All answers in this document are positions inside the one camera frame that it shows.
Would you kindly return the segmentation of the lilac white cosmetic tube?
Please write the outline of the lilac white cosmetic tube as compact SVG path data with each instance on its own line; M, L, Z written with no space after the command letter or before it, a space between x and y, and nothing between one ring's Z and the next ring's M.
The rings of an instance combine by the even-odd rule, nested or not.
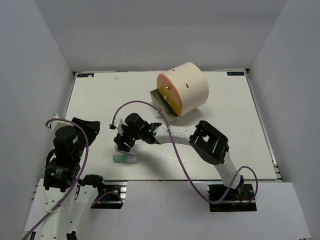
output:
M124 150L118 150L118 148L115 146L114 150L117 153L121 153L121 154L125 154L125 155L129 155L129 156L136 156L137 155L137 151L131 149L130 151L124 151Z

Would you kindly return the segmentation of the green white cosmetic tube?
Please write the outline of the green white cosmetic tube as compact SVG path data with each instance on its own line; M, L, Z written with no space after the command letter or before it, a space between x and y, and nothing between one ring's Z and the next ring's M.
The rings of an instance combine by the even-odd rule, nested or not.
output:
M116 164L136 164L137 157L135 155L113 155L112 161Z

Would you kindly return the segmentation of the yellow organizer drawer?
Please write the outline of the yellow organizer drawer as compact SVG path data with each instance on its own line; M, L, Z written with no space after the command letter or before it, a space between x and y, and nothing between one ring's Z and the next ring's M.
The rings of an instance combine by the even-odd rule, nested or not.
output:
M182 100L179 95L165 95L163 98L178 116L182 115Z

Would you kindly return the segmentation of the cream round drawer organizer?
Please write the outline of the cream round drawer organizer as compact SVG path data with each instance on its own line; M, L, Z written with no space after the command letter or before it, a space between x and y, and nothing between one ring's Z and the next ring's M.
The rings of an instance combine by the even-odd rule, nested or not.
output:
M164 71L177 88L182 101L182 114L179 117L202 106L209 96L209 84L203 72L193 63L182 65Z

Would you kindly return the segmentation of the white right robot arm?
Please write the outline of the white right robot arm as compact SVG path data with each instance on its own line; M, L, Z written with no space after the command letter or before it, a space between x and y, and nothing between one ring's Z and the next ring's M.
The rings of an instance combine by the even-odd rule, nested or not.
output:
M131 113L125 120L111 118L110 129L116 129L116 149L130 153L135 142L141 140L149 145L175 143L192 147L200 158L215 167L226 188L227 200L239 200L244 193L244 178L231 160L228 138L205 120L191 126L166 126L160 122L143 120Z

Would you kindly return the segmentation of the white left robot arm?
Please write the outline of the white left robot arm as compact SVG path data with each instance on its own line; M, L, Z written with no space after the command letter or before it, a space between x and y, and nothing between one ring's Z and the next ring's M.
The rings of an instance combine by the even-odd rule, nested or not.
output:
M82 157L100 132L99 121L74 117L57 124L53 150L48 154L44 171L45 211L42 240L79 240L94 200L105 196L103 177L89 174L80 179Z

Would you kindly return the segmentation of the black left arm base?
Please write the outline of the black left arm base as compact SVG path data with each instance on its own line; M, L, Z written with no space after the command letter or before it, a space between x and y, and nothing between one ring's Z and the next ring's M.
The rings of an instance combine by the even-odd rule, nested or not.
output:
M102 182L102 190L91 205L91 209L113 209L122 208L126 198L127 181L106 181Z

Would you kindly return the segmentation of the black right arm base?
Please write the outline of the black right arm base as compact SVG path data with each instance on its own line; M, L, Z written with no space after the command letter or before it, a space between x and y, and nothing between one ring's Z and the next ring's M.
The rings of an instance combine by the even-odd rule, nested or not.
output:
M225 193L227 187L223 184L209 184L207 186L208 198L210 201L218 201ZM245 183L241 193L236 193L232 188L225 198L218 204L209 204L209 210L212 213L222 212L256 212L257 206L255 200L248 203L254 196L252 184Z

